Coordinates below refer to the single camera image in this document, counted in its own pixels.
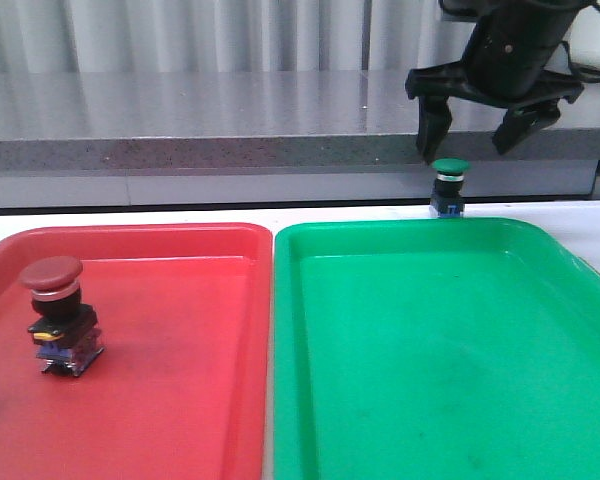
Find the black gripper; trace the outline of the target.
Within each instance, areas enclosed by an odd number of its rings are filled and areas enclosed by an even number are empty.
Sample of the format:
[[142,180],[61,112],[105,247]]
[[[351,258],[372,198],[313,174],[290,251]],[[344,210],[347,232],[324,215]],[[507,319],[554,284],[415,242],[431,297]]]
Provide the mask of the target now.
[[508,110],[493,135],[500,155],[554,125],[561,117],[559,100],[575,102],[584,86],[545,66],[584,8],[583,1],[485,3],[460,60],[407,76],[408,97],[419,97],[420,156],[432,163],[449,131],[448,97],[498,108],[524,106]]

